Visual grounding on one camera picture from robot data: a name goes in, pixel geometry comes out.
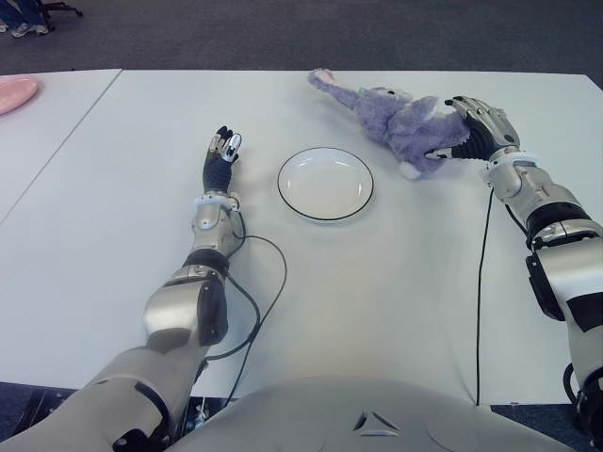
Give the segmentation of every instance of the white table surface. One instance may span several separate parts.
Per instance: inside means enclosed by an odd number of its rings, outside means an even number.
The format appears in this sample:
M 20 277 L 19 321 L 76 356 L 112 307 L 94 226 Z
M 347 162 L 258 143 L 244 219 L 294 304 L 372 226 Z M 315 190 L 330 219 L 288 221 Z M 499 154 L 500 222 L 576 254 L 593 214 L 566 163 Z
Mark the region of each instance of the white table surface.
M 353 88 L 388 86 L 442 101 L 504 107 L 522 140 L 587 212 L 603 215 L 603 93 L 586 77 L 530 73 L 337 73 Z M 469 399 L 475 391 L 476 277 L 488 189 L 481 162 L 447 162 L 409 182 L 389 151 L 305 73 L 123 72 L 0 229 L 0 380 L 81 387 L 141 344 L 147 298 L 191 244 L 192 200 L 208 140 L 243 135 L 232 189 L 250 234 L 284 250 L 284 295 L 258 336 L 238 395 L 284 379 L 368 375 Z M 373 199 L 345 222 L 315 224 L 280 199 L 293 153 L 334 146 L 361 157 Z M 563 323 L 541 314 L 521 233 L 493 207 L 483 272 L 482 402 L 565 402 Z M 232 273 L 262 307 L 282 275 L 250 243 Z M 227 288 L 230 332 L 252 311 Z M 242 354 L 213 362 L 193 394 L 225 396 Z
M 38 73 L 35 97 L 0 115 L 0 223 L 119 73 Z

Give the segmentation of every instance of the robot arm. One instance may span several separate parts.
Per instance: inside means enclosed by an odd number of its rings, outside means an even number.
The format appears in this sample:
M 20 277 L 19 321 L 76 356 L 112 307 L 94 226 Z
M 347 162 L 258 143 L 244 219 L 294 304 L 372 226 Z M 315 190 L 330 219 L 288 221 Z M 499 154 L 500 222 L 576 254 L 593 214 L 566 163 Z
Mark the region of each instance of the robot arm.
M 426 154 L 428 158 L 478 158 L 497 198 L 509 206 L 526 233 L 530 283 L 543 312 L 565 321 L 579 383 L 577 411 L 603 448 L 603 228 L 592 221 L 565 187 L 519 149 L 504 111 L 477 99 L 447 101 L 471 130 L 468 141 Z
M 0 444 L 2 452 L 154 452 L 170 445 L 207 350 L 228 330 L 224 278 L 244 235 L 238 200 L 227 195 L 240 142 L 222 127 L 210 144 L 194 244 L 147 303 L 146 344 L 119 355 L 53 415 Z

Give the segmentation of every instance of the floor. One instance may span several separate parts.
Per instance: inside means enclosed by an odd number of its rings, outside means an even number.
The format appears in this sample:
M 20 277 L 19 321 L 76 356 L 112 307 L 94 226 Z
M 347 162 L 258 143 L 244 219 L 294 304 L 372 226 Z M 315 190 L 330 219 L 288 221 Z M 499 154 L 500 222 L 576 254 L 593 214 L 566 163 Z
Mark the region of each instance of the floor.
M 584 73 L 603 88 L 601 0 L 71 0 L 56 31 L 0 35 L 0 74 L 87 69 Z M 0 440 L 32 388 L 0 383 Z M 571 408 L 495 412 L 592 450 Z

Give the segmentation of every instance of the stuffed toy ear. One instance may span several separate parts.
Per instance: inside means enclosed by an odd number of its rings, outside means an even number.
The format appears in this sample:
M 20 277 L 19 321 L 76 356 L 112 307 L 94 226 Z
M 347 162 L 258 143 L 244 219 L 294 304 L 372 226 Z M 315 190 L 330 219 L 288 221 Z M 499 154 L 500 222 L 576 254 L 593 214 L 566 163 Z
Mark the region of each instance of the stuffed toy ear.
M 333 73 L 328 69 L 314 69 L 308 74 L 308 82 L 321 91 L 331 94 L 339 103 L 353 109 L 358 100 L 358 93 L 351 89 L 343 88 L 334 79 Z

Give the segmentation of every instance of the stuffed animal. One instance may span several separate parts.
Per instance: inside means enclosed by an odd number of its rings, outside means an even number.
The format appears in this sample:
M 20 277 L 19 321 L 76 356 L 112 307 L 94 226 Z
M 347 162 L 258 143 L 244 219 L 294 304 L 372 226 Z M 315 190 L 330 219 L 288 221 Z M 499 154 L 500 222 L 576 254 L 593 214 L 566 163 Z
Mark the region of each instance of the stuffed animal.
M 469 138 L 469 129 L 456 111 L 447 115 L 436 112 L 436 97 L 413 101 L 407 92 L 388 88 L 356 92 L 337 83 L 328 69 L 310 72 L 308 81 L 353 110 L 365 132 L 391 148 L 407 179 L 432 173 L 443 165 L 443 160 L 431 160 L 425 153 Z

